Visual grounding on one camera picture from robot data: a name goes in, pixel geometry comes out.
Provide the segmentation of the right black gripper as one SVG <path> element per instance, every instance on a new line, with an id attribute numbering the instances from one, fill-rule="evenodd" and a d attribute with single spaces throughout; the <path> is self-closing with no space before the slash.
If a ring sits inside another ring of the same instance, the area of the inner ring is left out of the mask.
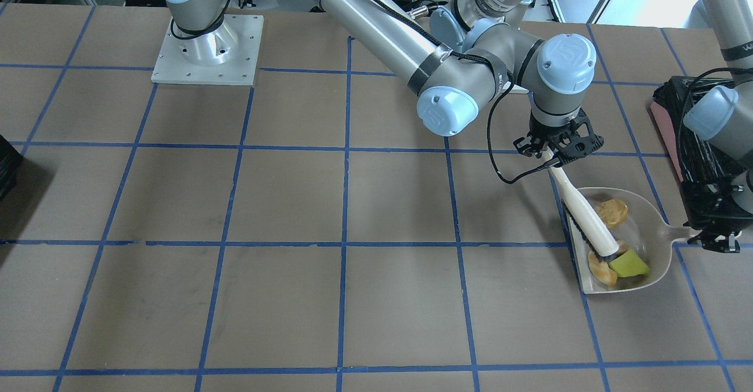
<path id="1" fill-rule="evenodd" d="M 604 139 L 594 133 L 591 121 L 582 108 L 568 115 L 554 116 L 533 108 L 529 132 L 513 142 L 519 154 L 539 158 L 545 149 L 553 151 L 559 165 L 570 164 L 599 151 Z"/>

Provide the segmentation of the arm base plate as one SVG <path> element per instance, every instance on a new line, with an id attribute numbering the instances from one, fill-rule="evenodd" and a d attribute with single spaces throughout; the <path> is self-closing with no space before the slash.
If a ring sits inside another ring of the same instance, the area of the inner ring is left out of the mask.
<path id="1" fill-rule="evenodd" d="M 199 38 L 183 40 L 169 25 L 151 81 L 157 84 L 252 86 L 264 17 L 226 15 L 223 24 Z"/>
<path id="2" fill-rule="evenodd" d="M 511 82 L 506 82 L 503 87 L 501 87 L 499 93 L 505 92 L 507 89 L 510 89 L 510 94 L 529 94 L 530 90 L 526 89 L 525 87 L 512 84 Z"/>

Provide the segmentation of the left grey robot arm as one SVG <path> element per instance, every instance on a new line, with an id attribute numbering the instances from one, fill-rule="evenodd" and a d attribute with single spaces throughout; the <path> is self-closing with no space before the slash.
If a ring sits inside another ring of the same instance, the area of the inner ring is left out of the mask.
<path id="1" fill-rule="evenodd" d="M 591 24 L 652 25 L 682 74 L 654 94 L 691 242 L 737 253 L 751 226 L 751 0 L 599 0 Z"/>

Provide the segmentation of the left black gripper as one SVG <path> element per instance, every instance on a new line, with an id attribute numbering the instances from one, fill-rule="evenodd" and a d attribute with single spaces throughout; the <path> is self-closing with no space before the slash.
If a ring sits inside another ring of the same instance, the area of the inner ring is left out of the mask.
<path id="1" fill-rule="evenodd" d="M 682 199 L 688 221 L 685 226 L 698 233 L 688 244 L 701 245 L 716 253 L 737 254 L 738 237 L 751 226 L 751 187 L 721 182 L 682 183 Z"/>

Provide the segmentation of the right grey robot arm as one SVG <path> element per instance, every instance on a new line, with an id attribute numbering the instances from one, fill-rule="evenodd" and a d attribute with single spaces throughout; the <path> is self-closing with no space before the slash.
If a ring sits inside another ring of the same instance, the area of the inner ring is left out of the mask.
<path id="1" fill-rule="evenodd" d="M 175 38 L 194 41 L 224 28 L 231 0 L 165 0 Z M 553 151 L 563 165 L 602 148 L 582 109 L 594 80 L 592 42 L 578 34 L 538 38 L 509 24 L 523 0 L 452 0 L 425 29 L 393 0 L 314 0 L 418 97 L 417 113 L 434 134 L 465 129 L 481 108 L 520 86 L 531 92 L 529 132 L 520 154 Z"/>

